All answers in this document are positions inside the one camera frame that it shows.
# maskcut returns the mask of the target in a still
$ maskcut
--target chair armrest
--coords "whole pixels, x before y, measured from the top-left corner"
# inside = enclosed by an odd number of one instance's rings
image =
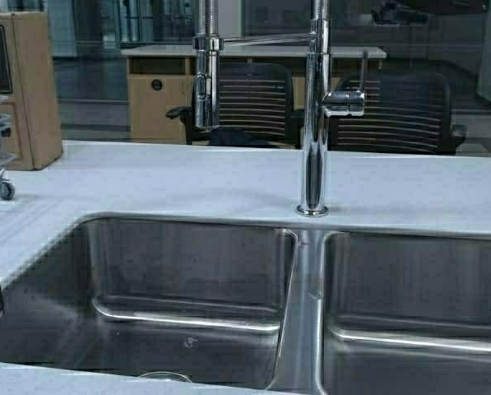
[[[468,127],[466,125],[453,125],[452,137],[459,138],[464,141],[468,137]]]
[[[166,113],[166,118],[168,119],[176,119],[181,118],[185,119],[187,116],[192,114],[192,107],[181,106],[175,107]]]
[[[468,137],[468,128],[466,125],[452,126],[452,139],[456,143],[456,147],[465,142]]]

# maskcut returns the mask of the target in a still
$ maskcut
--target faucet handle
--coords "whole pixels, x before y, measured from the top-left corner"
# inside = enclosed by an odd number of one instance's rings
[[[322,101],[322,111],[328,117],[362,117],[366,103],[366,76],[368,74],[368,51],[362,53],[359,87],[355,91],[331,91]]]

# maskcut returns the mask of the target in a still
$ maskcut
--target cardboard box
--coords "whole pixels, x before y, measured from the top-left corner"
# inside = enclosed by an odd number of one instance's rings
[[[2,112],[12,116],[4,146],[11,170],[39,170],[63,153],[48,17],[44,12],[0,13]]]

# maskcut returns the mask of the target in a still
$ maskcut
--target wooden desk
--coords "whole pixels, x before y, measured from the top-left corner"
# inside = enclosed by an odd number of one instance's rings
[[[371,67],[381,67],[387,54],[375,47],[331,47],[331,85],[342,73],[355,72],[357,59],[368,51]],[[307,47],[228,47],[222,62],[278,63],[293,75],[294,106],[303,108]],[[123,51],[127,57],[128,98],[132,139],[139,142],[185,143],[183,125],[166,118],[174,107],[190,105],[196,72],[196,53],[190,45],[149,45]]]

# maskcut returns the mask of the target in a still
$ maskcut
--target sink drain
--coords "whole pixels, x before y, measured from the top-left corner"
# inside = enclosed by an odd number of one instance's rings
[[[139,376],[139,379],[154,379],[161,381],[179,381],[180,383],[191,383],[187,376],[174,372],[151,372]]]

